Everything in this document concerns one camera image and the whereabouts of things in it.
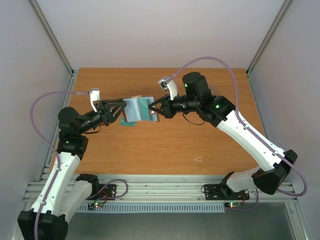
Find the teal credit card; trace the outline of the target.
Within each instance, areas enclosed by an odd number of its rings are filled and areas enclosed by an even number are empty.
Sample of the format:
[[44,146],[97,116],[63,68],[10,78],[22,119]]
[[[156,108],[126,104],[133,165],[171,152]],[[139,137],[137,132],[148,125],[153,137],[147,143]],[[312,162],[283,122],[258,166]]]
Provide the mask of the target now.
[[127,122],[124,117],[121,117],[121,119],[120,119],[121,126],[134,127],[136,124],[137,124],[137,122]]
[[150,122],[157,121],[157,116],[154,113],[151,113],[151,111],[148,108],[148,105],[153,102],[154,102],[153,96],[141,96],[138,98],[140,118],[142,121],[150,121]]

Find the brown leather card holder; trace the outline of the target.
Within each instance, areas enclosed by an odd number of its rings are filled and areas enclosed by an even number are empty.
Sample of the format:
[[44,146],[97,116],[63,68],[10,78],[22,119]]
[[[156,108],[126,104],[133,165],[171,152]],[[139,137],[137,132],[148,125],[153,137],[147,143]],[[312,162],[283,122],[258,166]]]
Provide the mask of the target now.
[[124,121],[126,123],[158,122],[159,115],[149,109],[149,104],[155,101],[153,96],[134,96],[123,98],[126,103],[124,108]]

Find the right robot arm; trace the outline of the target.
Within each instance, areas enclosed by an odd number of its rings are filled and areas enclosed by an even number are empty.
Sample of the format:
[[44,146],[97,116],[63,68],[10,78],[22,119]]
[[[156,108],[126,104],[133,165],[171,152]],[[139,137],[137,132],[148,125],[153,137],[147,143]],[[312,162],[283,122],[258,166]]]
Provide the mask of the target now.
[[177,113],[195,112],[204,122],[229,135],[253,157],[257,167],[232,171],[220,182],[220,192],[226,199],[247,189],[274,195],[290,173],[297,154],[275,146],[249,124],[226,97],[213,95],[206,78],[199,72],[184,75],[182,82],[185,94],[179,95],[174,81],[167,82],[166,77],[159,80],[161,88],[169,93],[149,104],[148,108],[166,119]]

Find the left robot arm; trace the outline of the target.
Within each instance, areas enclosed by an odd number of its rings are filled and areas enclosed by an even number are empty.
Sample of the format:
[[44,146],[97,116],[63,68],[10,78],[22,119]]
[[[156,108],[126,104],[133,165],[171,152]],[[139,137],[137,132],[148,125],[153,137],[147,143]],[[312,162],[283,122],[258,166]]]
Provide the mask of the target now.
[[81,163],[89,139],[89,130],[114,123],[127,106],[122,99],[101,100],[95,109],[79,114],[73,107],[58,113],[59,142],[51,173],[30,210],[20,212],[17,222],[25,240],[64,240],[69,223],[79,206],[101,193],[99,178],[80,174],[69,192],[67,186]]

